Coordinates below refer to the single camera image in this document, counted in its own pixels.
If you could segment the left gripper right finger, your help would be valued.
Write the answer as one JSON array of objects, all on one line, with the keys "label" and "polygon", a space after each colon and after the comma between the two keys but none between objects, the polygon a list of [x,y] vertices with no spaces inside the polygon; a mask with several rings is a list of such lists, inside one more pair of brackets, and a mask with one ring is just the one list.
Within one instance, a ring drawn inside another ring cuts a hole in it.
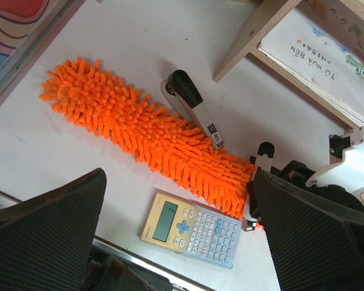
[{"label": "left gripper right finger", "polygon": [[281,290],[364,290],[364,212],[263,178],[261,225]]}]

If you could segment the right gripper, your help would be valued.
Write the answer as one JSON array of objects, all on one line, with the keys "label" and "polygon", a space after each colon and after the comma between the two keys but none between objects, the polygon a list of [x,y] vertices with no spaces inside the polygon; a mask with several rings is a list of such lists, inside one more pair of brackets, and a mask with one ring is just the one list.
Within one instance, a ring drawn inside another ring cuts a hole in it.
[{"label": "right gripper", "polygon": [[275,169],[272,171],[272,173],[289,182],[290,184],[313,193],[319,197],[330,200],[350,209],[364,212],[363,204],[341,186],[328,184],[327,186],[319,187],[313,184],[311,187],[307,187],[306,181],[315,173],[315,171],[309,169],[301,162],[293,160],[281,170]]}]

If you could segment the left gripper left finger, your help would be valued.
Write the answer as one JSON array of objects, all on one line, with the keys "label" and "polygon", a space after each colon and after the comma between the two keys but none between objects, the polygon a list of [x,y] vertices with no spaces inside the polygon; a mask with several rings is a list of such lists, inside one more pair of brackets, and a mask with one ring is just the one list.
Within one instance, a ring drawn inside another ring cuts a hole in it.
[{"label": "left gripper left finger", "polygon": [[0,210],[0,290],[79,290],[106,184],[97,168]]}]

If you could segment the orange chenille duster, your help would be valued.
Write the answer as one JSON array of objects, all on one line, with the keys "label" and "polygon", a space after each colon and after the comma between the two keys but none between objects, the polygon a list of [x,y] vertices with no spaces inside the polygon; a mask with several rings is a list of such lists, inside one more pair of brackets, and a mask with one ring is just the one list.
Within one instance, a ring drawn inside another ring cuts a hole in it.
[{"label": "orange chenille duster", "polygon": [[244,218],[247,184],[255,170],[250,161],[215,145],[191,122],[102,70],[99,61],[66,60],[47,76],[40,98],[54,112],[118,145],[225,215]]}]

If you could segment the white black stapler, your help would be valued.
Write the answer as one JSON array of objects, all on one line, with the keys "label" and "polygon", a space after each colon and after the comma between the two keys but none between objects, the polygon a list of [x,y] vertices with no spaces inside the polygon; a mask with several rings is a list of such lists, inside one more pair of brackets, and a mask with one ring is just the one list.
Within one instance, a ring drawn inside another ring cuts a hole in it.
[{"label": "white black stapler", "polygon": [[210,137],[212,146],[220,149],[223,138],[209,114],[200,92],[184,70],[176,70],[165,79],[160,89],[174,111],[183,120],[197,126],[205,137]]}]

